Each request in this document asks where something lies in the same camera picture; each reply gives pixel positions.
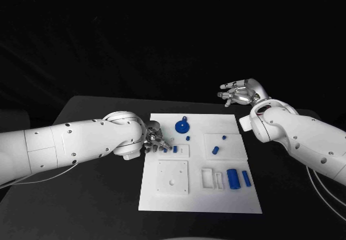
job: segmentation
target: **black curtain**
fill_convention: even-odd
[[[2,3],[2,108],[25,109],[32,128],[77,95],[224,104],[219,85],[255,78],[274,99],[346,130],[343,31],[328,8],[134,12],[110,2]]]

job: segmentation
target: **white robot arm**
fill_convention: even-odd
[[[104,119],[0,133],[0,185],[28,175],[107,156],[126,160],[157,147],[172,146],[163,140],[160,124],[149,125],[133,112],[118,111]]]
[[[346,132],[310,116],[299,115],[284,102],[271,99],[255,79],[221,85],[218,96],[231,103],[251,104],[250,115],[240,119],[244,131],[254,131],[266,143],[283,144],[289,154],[320,174],[346,185]]]

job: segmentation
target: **blue object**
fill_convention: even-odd
[[[247,171],[242,171],[242,176],[244,176],[247,187],[251,187],[251,180],[250,180],[250,176],[248,176]]]
[[[229,188],[231,189],[240,189],[241,188],[241,183],[240,183],[237,169],[228,169],[227,170],[227,176],[228,176]]]
[[[219,147],[217,146],[212,150],[212,154],[217,155],[218,151],[219,151]]]
[[[191,125],[188,123],[188,118],[186,116],[182,117],[182,121],[179,121],[175,124],[175,130],[180,133],[180,134],[186,134],[189,132],[191,129]]]

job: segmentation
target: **black table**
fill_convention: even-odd
[[[75,96],[54,124],[101,119],[116,111],[134,112],[144,122],[150,113],[235,114],[238,120],[251,107]],[[319,119],[313,111],[297,111]],[[346,224],[319,198],[306,166],[280,143],[261,143],[240,123],[238,128],[263,214],[139,211],[142,149],[142,156],[130,161],[110,154],[49,181],[13,186],[0,203],[0,239],[343,239]],[[26,181],[49,178],[67,169],[42,172]],[[333,180],[323,180],[345,190]]]

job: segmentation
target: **blue block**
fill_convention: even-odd
[[[219,147],[217,146],[212,150],[212,154],[217,155],[218,151],[219,151]]]
[[[250,180],[250,176],[248,176],[247,171],[242,171],[242,176],[244,176],[247,187],[251,187],[251,180]]]
[[[228,176],[229,188],[231,189],[240,189],[241,188],[241,183],[240,183],[237,169],[228,169],[227,170],[227,176]]]

